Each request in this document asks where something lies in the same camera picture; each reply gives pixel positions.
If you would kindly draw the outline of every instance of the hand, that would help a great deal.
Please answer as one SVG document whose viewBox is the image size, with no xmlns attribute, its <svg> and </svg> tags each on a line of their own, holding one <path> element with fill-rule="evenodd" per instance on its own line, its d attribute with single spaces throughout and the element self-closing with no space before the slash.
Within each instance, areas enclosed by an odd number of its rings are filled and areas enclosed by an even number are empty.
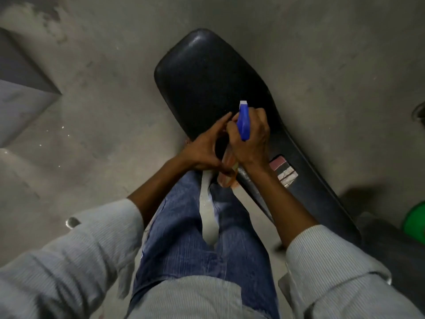
<svg viewBox="0 0 425 319">
<path fill-rule="evenodd" d="M 239 114 L 236 114 L 227 123 L 227 133 L 233 154 L 248 173 L 252 167 L 268 168 L 270 128 L 266 112 L 263 108 L 249 108 L 250 134 L 245 142 L 241 140 L 235 123 L 238 116 Z"/>
<path fill-rule="evenodd" d="M 189 164 L 190 169 L 213 169 L 229 176 L 234 173 L 231 167 L 226 167 L 215 155 L 215 142 L 226 133 L 226 124 L 231 116 L 232 113 L 228 112 L 183 149 L 180 156 Z"/>
</svg>

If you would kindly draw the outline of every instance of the sleeve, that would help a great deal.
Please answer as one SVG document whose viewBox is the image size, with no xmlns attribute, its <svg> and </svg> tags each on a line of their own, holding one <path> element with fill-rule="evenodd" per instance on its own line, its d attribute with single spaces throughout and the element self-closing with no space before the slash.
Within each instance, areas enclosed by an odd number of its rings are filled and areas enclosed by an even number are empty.
<svg viewBox="0 0 425 319">
<path fill-rule="evenodd" d="M 382 263 L 322 225 L 297 236 L 286 261 L 296 318 L 423 318 Z"/>
<path fill-rule="evenodd" d="M 144 229 L 136 206 L 123 199 L 72 222 L 81 224 L 0 269 L 2 317 L 88 318 L 117 277 L 119 297 L 128 294 Z"/>
</svg>

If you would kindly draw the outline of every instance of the green bucket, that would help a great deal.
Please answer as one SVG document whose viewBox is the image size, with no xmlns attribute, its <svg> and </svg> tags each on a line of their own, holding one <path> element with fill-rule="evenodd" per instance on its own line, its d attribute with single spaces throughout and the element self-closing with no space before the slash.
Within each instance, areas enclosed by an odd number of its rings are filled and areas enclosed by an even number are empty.
<svg viewBox="0 0 425 319">
<path fill-rule="evenodd" d="M 402 229 L 407 235 L 425 244 L 425 202 L 410 209 Z"/>
</svg>

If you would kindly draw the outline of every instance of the concrete floor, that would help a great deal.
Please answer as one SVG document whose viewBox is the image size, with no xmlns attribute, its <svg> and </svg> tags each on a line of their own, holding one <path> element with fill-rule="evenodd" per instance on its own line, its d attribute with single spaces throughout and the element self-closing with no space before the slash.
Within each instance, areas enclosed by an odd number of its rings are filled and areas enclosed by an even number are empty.
<svg viewBox="0 0 425 319">
<path fill-rule="evenodd" d="M 425 130 L 410 115 L 425 100 L 425 0 L 5 0 L 0 10 L 0 27 L 63 93 L 0 149 L 0 265 L 178 152 L 185 135 L 153 70 L 198 27 L 263 77 L 350 211 L 400 225 L 424 199 Z M 266 224 L 255 226 L 273 241 Z"/>
</svg>

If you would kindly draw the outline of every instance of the leg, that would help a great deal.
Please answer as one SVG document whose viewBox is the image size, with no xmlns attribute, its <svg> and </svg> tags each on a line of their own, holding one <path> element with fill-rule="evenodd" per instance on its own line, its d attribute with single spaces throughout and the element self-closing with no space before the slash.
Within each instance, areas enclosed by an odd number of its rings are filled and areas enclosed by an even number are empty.
<svg viewBox="0 0 425 319">
<path fill-rule="evenodd" d="M 242 288 L 242 303 L 279 318 L 269 254 L 251 224 L 248 211 L 230 188 L 213 183 L 210 196 L 220 226 L 217 254 L 226 263 L 225 280 Z"/>
<path fill-rule="evenodd" d="M 201 179 L 202 173 L 189 171 L 159 206 L 142 248 L 130 307 L 163 280 L 220 271 L 217 254 L 202 238 Z"/>
</svg>

